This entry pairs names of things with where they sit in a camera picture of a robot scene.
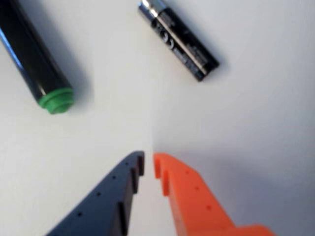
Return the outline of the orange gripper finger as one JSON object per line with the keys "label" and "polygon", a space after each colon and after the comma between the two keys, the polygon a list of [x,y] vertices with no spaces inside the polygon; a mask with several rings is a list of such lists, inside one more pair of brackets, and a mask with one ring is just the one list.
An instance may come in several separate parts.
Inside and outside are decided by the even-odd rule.
{"label": "orange gripper finger", "polygon": [[236,226],[201,175],[167,153],[154,153],[155,176],[169,198],[179,236],[272,236],[263,225]]}

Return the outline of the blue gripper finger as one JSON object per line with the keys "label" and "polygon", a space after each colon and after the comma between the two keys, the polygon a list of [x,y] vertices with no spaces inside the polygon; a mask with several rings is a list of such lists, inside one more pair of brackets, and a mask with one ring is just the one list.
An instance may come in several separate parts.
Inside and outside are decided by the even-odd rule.
{"label": "blue gripper finger", "polygon": [[126,236],[145,153],[126,156],[49,233],[50,236]]}

